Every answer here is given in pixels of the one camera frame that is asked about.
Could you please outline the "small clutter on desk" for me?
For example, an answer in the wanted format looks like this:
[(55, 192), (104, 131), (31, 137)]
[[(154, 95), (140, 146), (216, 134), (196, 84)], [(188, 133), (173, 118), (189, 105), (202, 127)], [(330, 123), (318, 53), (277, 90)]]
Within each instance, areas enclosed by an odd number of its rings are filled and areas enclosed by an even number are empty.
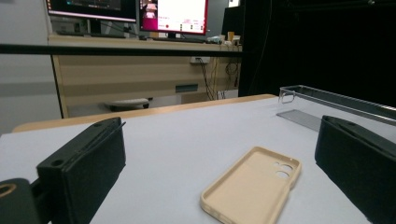
[(205, 40), (208, 44), (239, 46), (242, 42), (241, 36), (235, 32), (227, 32), (225, 35), (210, 36)]

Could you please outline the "white chair base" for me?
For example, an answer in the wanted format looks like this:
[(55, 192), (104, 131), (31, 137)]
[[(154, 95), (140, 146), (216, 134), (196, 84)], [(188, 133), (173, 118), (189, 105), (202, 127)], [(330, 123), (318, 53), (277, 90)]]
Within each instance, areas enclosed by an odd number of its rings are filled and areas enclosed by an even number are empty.
[(140, 107), (149, 108), (149, 100), (147, 98), (139, 98), (105, 102), (105, 107), (110, 111), (132, 110)]

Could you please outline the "black curtain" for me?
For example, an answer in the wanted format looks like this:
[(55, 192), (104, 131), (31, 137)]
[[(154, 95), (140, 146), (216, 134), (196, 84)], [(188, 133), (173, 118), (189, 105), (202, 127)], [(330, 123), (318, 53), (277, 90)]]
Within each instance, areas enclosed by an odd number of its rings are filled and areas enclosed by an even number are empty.
[(245, 0), (240, 95), (292, 85), (396, 106), (396, 0)]

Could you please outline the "beige wooden desk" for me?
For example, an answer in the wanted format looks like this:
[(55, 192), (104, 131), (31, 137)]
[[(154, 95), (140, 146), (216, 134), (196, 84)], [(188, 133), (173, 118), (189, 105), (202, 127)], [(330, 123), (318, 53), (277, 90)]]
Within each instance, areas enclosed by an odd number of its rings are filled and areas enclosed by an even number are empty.
[(80, 105), (171, 95), (187, 104), (239, 86), (240, 47), (71, 35), (50, 35), (48, 43), (65, 118)]

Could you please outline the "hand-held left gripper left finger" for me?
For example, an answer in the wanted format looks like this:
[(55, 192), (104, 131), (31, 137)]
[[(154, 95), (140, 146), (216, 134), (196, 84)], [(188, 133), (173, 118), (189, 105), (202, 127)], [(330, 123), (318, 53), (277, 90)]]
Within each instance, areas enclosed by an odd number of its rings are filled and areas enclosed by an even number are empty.
[(52, 224), (89, 224), (126, 165), (120, 118), (89, 126), (36, 169)]

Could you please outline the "beige phone case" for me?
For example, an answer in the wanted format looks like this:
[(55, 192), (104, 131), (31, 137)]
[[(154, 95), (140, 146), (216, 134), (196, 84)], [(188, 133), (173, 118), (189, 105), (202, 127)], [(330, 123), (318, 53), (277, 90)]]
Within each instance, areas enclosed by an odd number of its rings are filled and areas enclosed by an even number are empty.
[(201, 194), (204, 211), (223, 224), (276, 224), (301, 163), (254, 147)]

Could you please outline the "clear acrylic display stand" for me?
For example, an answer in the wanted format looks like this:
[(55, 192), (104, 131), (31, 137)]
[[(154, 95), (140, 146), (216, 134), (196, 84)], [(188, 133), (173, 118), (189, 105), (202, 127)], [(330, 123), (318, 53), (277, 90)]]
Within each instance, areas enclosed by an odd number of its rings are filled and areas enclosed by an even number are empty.
[(318, 131), (323, 116), (345, 119), (378, 134), (396, 132), (396, 108), (316, 88), (279, 88), (276, 114)]

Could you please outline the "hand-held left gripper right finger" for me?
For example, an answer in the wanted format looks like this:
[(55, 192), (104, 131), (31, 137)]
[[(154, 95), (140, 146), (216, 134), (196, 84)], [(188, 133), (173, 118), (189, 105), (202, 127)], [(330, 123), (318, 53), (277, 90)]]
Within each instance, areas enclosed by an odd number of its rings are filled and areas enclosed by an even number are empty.
[(318, 167), (373, 224), (396, 224), (396, 144), (348, 120), (321, 119)]

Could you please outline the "black keyboard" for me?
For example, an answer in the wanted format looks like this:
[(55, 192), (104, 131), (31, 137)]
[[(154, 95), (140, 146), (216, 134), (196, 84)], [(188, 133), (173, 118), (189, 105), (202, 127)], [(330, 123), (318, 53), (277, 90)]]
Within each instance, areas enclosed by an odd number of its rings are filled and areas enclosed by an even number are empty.
[(206, 41), (196, 38), (169, 38), (169, 37), (151, 37), (154, 41), (180, 42), (180, 43), (198, 43), (204, 44)]

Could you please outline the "dark computer monitor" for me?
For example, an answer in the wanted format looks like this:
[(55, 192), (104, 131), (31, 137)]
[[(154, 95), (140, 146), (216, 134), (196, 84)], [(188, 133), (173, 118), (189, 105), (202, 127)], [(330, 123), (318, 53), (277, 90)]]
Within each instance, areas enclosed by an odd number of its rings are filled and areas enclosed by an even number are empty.
[(135, 0), (45, 0), (51, 16), (136, 22)]

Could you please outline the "bright white computer monitor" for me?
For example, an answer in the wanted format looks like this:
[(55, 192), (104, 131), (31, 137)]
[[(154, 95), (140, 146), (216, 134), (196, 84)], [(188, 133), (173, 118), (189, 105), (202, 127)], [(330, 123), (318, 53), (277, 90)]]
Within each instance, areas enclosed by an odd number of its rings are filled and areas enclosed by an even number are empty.
[(204, 35), (208, 0), (140, 0), (140, 30)]

